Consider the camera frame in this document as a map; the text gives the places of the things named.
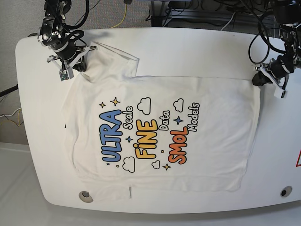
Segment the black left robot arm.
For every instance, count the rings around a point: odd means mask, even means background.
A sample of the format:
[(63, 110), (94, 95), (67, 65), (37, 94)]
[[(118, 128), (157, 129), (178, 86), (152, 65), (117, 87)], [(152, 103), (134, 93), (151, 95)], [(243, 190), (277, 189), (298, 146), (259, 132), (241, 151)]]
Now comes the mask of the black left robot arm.
[[(271, 0), (272, 10), (257, 17), (258, 34), (267, 45), (267, 54), (271, 50), (279, 53), (277, 59), (271, 59), (269, 63), (264, 61), (253, 62), (257, 73), (252, 78), (254, 86), (261, 87), (265, 84), (274, 84), (285, 92), (289, 75), (294, 73), (296, 68), (301, 67), (301, 42), (299, 41), (298, 27), (301, 25), (301, 2), (299, 0)], [(263, 24), (263, 19), (273, 15), (278, 27), (280, 39), (284, 42), (284, 50), (274, 47), (268, 35), (268, 28)]]

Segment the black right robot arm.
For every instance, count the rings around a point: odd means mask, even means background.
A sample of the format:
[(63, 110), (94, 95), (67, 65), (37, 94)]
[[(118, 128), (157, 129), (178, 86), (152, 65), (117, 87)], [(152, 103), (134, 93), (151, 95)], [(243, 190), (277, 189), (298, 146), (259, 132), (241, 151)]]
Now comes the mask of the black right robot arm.
[(65, 15), (71, 9), (70, 0), (47, 0), (44, 4), (45, 15), (38, 37), (41, 44), (48, 47), (55, 54), (49, 56), (48, 62), (61, 62), (58, 64), (63, 75), (71, 70), (84, 72), (87, 69), (85, 55), (95, 50), (95, 46), (89, 46), (84, 40), (84, 31), (80, 27), (88, 18), (90, 3), (85, 1), (85, 13), (77, 25), (67, 25)]

